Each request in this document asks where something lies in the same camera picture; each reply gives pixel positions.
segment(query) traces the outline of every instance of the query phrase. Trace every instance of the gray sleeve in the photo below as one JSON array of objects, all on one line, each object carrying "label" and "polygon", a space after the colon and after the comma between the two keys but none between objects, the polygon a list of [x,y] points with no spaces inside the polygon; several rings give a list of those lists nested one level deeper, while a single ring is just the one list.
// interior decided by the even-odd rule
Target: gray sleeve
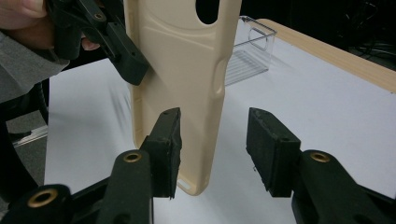
[{"label": "gray sleeve", "polygon": [[57,75],[68,65],[67,60],[47,51],[53,60],[38,55],[0,32],[0,103],[27,93],[32,87]]}]

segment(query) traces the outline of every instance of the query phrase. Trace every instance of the black clip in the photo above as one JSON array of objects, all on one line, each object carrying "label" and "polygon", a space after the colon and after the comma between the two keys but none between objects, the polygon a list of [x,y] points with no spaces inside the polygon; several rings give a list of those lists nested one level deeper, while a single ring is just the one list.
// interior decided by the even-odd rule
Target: black clip
[{"label": "black clip", "polygon": [[122,2],[102,2],[113,21],[109,21],[94,0],[47,1],[49,15],[55,23],[55,52],[63,59],[76,59],[83,33],[100,44],[125,81],[137,86],[149,63],[125,33]]}]

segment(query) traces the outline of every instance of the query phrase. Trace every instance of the clear plastic container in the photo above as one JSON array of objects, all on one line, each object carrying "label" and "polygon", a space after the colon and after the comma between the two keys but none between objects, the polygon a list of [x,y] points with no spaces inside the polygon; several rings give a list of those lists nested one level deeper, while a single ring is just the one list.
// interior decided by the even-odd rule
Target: clear plastic container
[{"label": "clear plastic container", "polygon": [[271,63],[276,31],[250,17],[241,16],[228,62],[225,85],[266,72]]}]

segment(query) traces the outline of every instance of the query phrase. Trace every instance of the white tabletop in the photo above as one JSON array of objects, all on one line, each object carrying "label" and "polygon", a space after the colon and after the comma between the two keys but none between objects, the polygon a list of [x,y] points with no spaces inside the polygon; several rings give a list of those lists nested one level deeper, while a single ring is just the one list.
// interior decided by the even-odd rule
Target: white tabletop
[{"label": "white tabletop", "polygon": [[[134,148],[128,87],[108,60],[63,72],[50,87],[45,183],[76,192]],[[277,39],[268,72],[226,88],[208,188],[155,199],[155,223],[295,223],[290,199],[271,198],[245,150],[250,107],[277,116],[301,150],[333,154],[359,184],[394,198],[395,95]]]}]

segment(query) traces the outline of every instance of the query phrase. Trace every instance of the beige phone case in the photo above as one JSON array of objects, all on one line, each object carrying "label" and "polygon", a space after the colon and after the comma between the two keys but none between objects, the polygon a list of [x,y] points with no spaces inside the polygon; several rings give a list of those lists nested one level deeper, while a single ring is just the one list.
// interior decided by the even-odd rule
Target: beige phone case
[{"label": "beige phone case", "polygon": [[196,0],[125,0],[129,37],[148,59],[140,86],[131,86],[134,142],[140,147],[158,115],[181,109],[178,186],[200,194],[210,171],[233,53],[241,0],[220,0],[218,20],[202,23]]}]

